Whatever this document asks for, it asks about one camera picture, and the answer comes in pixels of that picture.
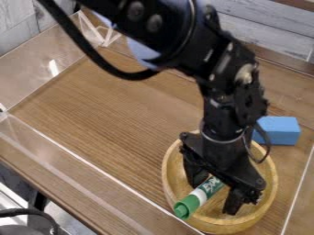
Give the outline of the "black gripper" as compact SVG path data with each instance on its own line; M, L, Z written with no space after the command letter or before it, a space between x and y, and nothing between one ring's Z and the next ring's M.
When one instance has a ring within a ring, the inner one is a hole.
M201 126L197 133L183 132L179 136L181 153L183 154L187 182L197 188L212 174L230 188L222 212L236 215L244 204L257 205L266 188L253 163L262 163L253 157L250 142L254 127L238 129L232 136Z

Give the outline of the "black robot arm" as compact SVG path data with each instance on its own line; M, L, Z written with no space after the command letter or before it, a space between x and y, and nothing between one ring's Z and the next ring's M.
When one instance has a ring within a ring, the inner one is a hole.
M214 175L229 187L222 212L256 204L266 187L250 142L269 102L254 52L222 29L210 0L79 0L127 37L153 70L175 69L197 80L204 98L200 132L181 134L187 181Z

